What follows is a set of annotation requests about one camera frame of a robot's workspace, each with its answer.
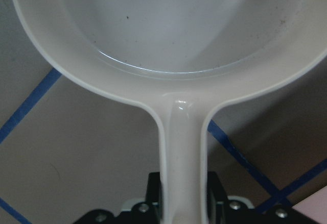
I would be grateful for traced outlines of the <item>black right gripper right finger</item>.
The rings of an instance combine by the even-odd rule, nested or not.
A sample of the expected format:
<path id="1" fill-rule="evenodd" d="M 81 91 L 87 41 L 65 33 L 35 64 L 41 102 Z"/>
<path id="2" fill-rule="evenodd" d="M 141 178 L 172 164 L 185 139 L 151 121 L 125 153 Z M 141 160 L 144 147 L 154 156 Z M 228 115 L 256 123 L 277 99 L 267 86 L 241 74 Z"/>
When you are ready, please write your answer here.
<path id="1" fill-rule="evenodd" d="M 207 173 L 207 216 L 209 220 L 225 220 L 227 194 L 214 171 Z"/>

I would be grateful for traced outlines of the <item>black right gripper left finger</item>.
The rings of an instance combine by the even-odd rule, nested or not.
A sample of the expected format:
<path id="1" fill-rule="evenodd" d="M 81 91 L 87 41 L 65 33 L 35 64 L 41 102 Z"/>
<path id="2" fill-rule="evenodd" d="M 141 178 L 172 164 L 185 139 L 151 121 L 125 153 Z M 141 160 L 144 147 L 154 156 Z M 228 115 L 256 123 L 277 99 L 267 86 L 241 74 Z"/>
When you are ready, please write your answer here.
<path id="1" fill-rule="evenodd" d="M 154 213 L 156 220 L 162 219 L 162 186 L 159 172 L 148 175 L 145 202 Z"/>

